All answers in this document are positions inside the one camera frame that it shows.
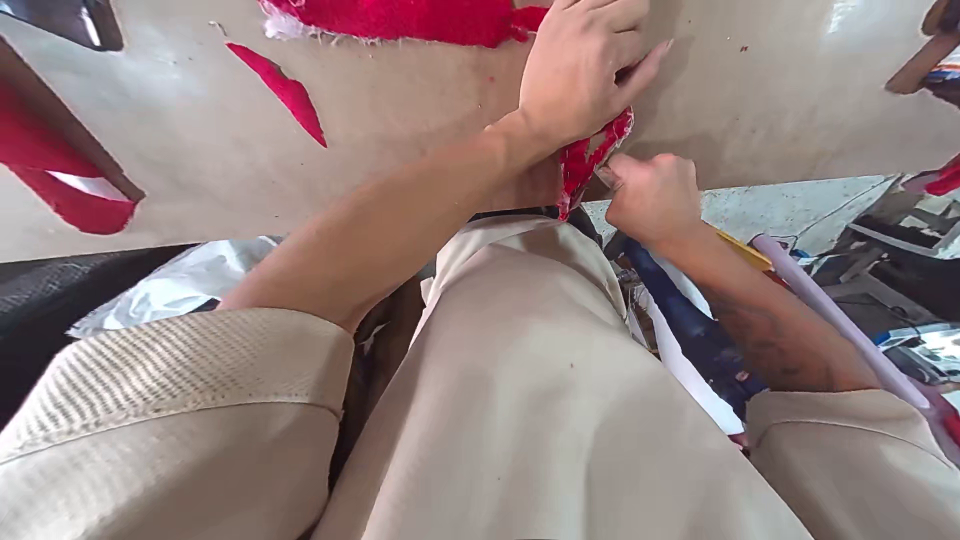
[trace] torn fabric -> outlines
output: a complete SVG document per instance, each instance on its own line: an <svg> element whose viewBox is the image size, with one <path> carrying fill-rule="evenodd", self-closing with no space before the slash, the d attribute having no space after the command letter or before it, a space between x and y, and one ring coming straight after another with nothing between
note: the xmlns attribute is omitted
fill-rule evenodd
<svg viewBox="0 0 960 540"><path fill-rule="evenodd" d="M82 233L123 231L136 201L33 114L0 81L0 163L7 165L63 221Z"/></svg>
<svg viewBox="0 0 960 540"><path fill-rule="evenodd" d="M564 177L564 192L557 202L560 219L565 221L570 211L580 205L594 171L623 143L633 128L634 109L628 107L596 135L567 144L560 151L560 171ZM603 137L603 140L590 152L590 142L595 137Z"/></svg>
<svg viewBox="0 0 960 540"><path fill-rule="evenodd" d="M237 43L226 43L226 46L237 58L260 76L263 84L267 85L267 88L283 103L283 106L293 114L297 122L303 126L303 129L315 138L321 146L326 148L324 130L320 127L317 110L314 109L313 102L310 101L310 94L307 93L303 83L295 79L288 79L280 71L279 66L266 57L254 53L248 47Z"/></svg>
<svg viewBox="0 0 960 540"><path fill-rule="evenodd" d="M547 11L547 8L540 6L514 9L512 0L259 2L270 18L266 25L270 37L318 33L368 40L410 37L456 45L480 45L491 49L509 39L529 39Z"/></svg>

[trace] white fabric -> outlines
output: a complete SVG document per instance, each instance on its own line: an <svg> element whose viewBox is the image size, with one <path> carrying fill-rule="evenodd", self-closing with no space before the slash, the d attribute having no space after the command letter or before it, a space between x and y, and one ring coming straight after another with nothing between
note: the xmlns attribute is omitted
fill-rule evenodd
<svg viewBox="0 0 960 540"><path fill-rule="evenodd" d="M349 336L218 311L58 356L0 437L0 537L292 540L318 518L320 540L960 536L960 474L886 392L761 394L758 472L632 340L568 225L472 224L437 267L328 502Z"/></svg>

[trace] black fabric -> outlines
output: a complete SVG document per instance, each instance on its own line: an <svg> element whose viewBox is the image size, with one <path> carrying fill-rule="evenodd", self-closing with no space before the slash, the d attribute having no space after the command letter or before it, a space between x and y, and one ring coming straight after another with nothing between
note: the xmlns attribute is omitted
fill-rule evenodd
<svg viewBox="0 0 960 540"><path fill-rule="evenodd" d="M0 264L0 427L73 341L73 323L187 247Z"/></svg>

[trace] hand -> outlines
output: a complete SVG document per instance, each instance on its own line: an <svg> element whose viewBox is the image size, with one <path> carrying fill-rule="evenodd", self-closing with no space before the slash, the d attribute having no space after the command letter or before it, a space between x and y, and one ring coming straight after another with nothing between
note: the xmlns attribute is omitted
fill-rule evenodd
<svg viewBox="0 0 960 540"><path fill-rule="evenodd" d="M653 81L672 40L644 59L639 26L648 11L648 0L554 1L520 84L518 111L537 136L557 149L593 135Z"/></svg>
<svg viewBox="0 0 960 540"><path fill-rule="evenodd" d="M688 240L709 232L700 219L693 161L670 154L639 161L617 154L598 174L614 190L607 221L660 255L672 258Z"/></svg>

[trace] stitched seam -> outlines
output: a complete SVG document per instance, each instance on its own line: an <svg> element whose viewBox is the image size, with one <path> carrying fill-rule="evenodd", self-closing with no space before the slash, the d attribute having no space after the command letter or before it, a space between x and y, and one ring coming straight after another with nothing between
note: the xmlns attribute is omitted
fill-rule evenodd
<svg viewBox="0 0 960 540"><path fill-rule="evenodd" d="M939 456L937 456L936 454L934 454L934 453L932 453L931 451L927 450L927 449L924 448L923 446L920 446L919 444L917 444L917 443L915 443L915 442L913 442L913 441L911 441L911 440L904 439L903 437L900 437L900 436L898 436L898 435L891 435L890 433L888 433L888 432L886 432L886 431L876 430L876 429L872 429L872 428L864 428L864 427L862 427L862 426L853 426L853 425L850 425L850 424L840 424L840 423L837 423L837 422L825 422L825 421L823 421L823 420L784 420L784 421L782 421L782 422L776 422L775 424L773 424L773 425L771 425L771 426L768 426L767 429L763 431L763 434L756 440L756 447L757 447L758 449L760 448L760 445L763 443L763 439L765 439L765 438L767 437L767 432L768 432L768 431L770 431L772 428L774 428L774 427L776 427L776 426L782 426L782 425L784 425L784 424L816 424L816 425L820 425L820 426L833 426L833 427L835 427L835 428L848 428L848 429L852 429L852 430L861 430L861 431L867 431L867 432L869 432L869 433L876 433L876 434L878 434L878 435L883 435L883 436L885 436L885 437L890 437L890 438L892 438L892 439L899 440L900 442L904 442L904 443L906 443L906 444L908 444L908 445L910 445L910 446L912 446L912 447L920 450L920 451L923 452L924 454L928 454L930 457L933 457L933 458L936 459L937 461L940 461L941 463L943 463L944 465L946 465L949 469L951 469L951 470L954 469L953 464L950 463L949 461L946 461L946 460L941 459Z"/></svg>
<svg viewBox="0 0 960 540"><path fill-rule="evenodd" d="M334 418L337 419L338 422L341 420L341 416L342 416L342 411L341 411L341 410L334 409L334 408L332 408L332 407L330 407L330 406L328 406L328 405L318 405L318 404L310 404L310 403L303 403L303 402L263 401L263 402L245 402L245 403L240 403L240 404L225 404L225 405L203 406L203 407L199 407L199 408L192 408L192 409L190 409L190 410L171 411L171 412L169 412L169 413L159 414L159 415L157 415L157 416L149 416L149 417L136 418L136 419L130 420L129 422L122 422L122 423L117 424L117 425L110 425L110 426L101 427L101 428L99 428L99 429L92 430L92 431L90 431L90 432L88 432L88 433L82 433L82 434L76 434L76 433L74 433L74 434L72 434L72 435L67 435L67 438L64 438L64 439L62 439L62 440L58 440L58 441L56 441L56 442L49 443L49 444L47 444L47 445L45 445L45 446L42 446L41 448L34 448L34 449L29 450L29 451L27 451L27 452L23 452L23 453L20 453L20 454L12 455L12 456L7 457L7 458L5 458L5 459L0 459L0 467L2 467L2 466L4 466L4 465L7 465L8 463L11 463L11 462L13 462L13 461L15 461L15 460L17 460L17 459L19 459L19 458L21 458L21 457L25 457L25 456L30 455L30 454L36 454L36 453L38 453L38 452L43 452L44 450L50 450L51 448L54 448L54 447L57 447L57 446L60 446L60 445L62 445L62 444L66 444L66 443L69 443L69 442L77 441L77 440L86 438L86 437L88 437L88 436L90 436L90 435L96 435L96 434L104 433L104 432L106 432L106 431L111 431L111 430L119 430L120 428L126 428L126 427L128 427L128 426L133 426L133 425L135 425L135 424L142 424L143 422L149 422L149 421L151 421L151 420L158 420L158 419L160 419L160 418L168 418L168 417L171 417L171 416L178 416L178 415L181 415L181 414L189 414L189 413L191 413L191 412L197 412L197 411L200 411L200 410L214 410L214 409L218 409L218 408L229 408L229 407L233 407L233 406L266 405L266 404L301 405L301 406L316 407L316 408L319 408L319 409L322 409L322 410L325 410L325 411L329 412L331 415L333 415Z"/></svg>

